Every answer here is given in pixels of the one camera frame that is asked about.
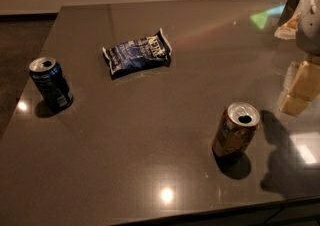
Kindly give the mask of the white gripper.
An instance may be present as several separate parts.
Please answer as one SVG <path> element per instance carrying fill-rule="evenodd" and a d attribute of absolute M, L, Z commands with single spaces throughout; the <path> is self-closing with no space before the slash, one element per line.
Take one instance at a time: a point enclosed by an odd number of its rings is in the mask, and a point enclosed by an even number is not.
<path fill-rule="evenodd" d="M 320 55 L 320 4 L 311 0 L 301 14 L 295 14 L 277 28 L 274 36 L 295 40 L 300 50 Z M 279 110 L 297 116 L 320 94 L 320 64 L 312 60 L 292 62 L 288 67 L 283 91 L 279 96 Z"/>

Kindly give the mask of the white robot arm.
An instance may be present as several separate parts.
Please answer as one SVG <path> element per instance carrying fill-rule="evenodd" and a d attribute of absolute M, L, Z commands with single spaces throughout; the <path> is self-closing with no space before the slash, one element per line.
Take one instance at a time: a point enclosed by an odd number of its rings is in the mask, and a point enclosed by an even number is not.
<path fill-rule="evenodd" d="M 320 0 L 287 0 L 275 36 L 295 40 L 307 57 L 288 67 L 279 110 L 301 114 L 320 94 Z"/>

